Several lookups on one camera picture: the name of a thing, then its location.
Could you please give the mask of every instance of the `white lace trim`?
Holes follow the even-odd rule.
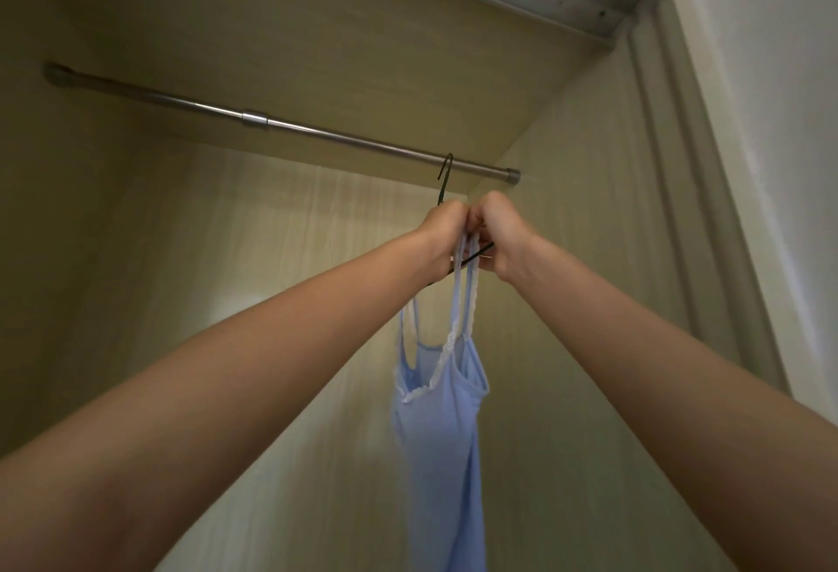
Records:
[[[458,249],[458,256],[455,259],[454,265],[457,266],[460,264],[460,261],[463,260],[463,250],[465,243],[462,244],[463,247]],[[477,237],[472,238],[472,250],[477,251],[475,248],[477,247]],[[479,268],[477,267],[477,259],[473,262],[468,264],[468,269],[466,274],[472,274],[472,284],[471,284],[471,291],[469,296],[467,297],[468,300],[468,323],[466,324],[466,331],[464,332],[464,338],[468,339],[471,337],[472,329],[474,328],[474,310],[477,306],[477,271]],[[454,288],[454,291],[458,294],[461,292],[459,283]],[[440,378],[443,376],[443,370],[445,366],[448,364],[448,361],[451,359],[451,356],[454,354],[454,346],[457,344],[457,338],[459,336],[460,331],[460,314],[457,311],[457,318],[454,319],[454,323],[451,326],[451,331],[448,333],[448,338],[443,345],[443,350],[439,354],[439,360],[436,361],[436,366],[433,368],[433,374],[431,376],[430,382],[425,385],[424,387],[417,387],[413,389],[409,394],[405,392],[402,386],[399,384],[399,371],[401,371],[401,367],[399,364],[395,367],[395,388],[398,390],[399,395],[402,397],[402,401],[405,404],[411,403],[417,397],[421,397],[424,394],[427,394],[433,391],[436,386],[439,384]],[[397,341],[399,348],[399,357],[401,359],[401,354],[404,350],[404,332],[399,332],[399,339]],[[418,345],[419,341],[419,332],[416,332],[416,344]]]

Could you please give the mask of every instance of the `hanger hook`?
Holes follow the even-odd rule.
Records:
[[[448,170],[445,170],[445,164],[448,164]],[[443,161],[443,167],[439,169],[439,175],[436,176],[436,180],[439,181],[439,178],[443,176],[445,173],[445,179],[443,180],[443,187],[439,191],[439,199],[436,202],[436,206],[439,206],[443,203],[443,198],[445,197],[445,187],[448,185],[448,176],[451,175],[451,167],[454,165],[454,154],[448,153],[445,156],[445,160]]]

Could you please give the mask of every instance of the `wooden panel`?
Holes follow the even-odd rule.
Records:
[[[41,78],[48,56],[97,67],[49,0],[0,11],[1,456],[77,307],[136,130],[116,103]]]
[[[480,0],[61,1],[115,78],[492,163],[595,45]],[[244,151],[414,183],[435,175],[200,117],[145,119]],[[464,192],[475,183],[452,179]]]
[[[503,158],[548,239],[670,322],[690,318],[626,41],[566,86]],[[472,196],[490,187],[486,182]],[[493,570],[732,570],[579,365],[485,275],[475,323],[492,393],[479,418]]]
[[[436,190],[180,142],[143,152],[34,428],[184,338],[413,229]],[[452,283],[422,292],[446,334]],[[403,569],[395,323],[193,526],[161,570]]]

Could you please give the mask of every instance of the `closet ceiling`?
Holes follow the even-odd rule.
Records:
[[[110,78],[490,164],[601,49],[481,0],[56,2]],[[155,134],[436,184],[435,167],[412,161],[131,109]],[[466,192],[476,180],[456,174],[451,185]]]

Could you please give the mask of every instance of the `wrist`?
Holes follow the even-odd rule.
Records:
[[[448,274],[451,266],[451,252],[441,239],[422,228],[416,228],[401,238],[407,256],[416,263],[416,272],[420,275],[423,285],[434,283]]]
[[[557,248],[553,243],[532,231],[519,239],[517,247],[510,253],[508,262],[508,282],[520,291],[523,284],[538,276],[538,262],[546,256],[546,251]]]

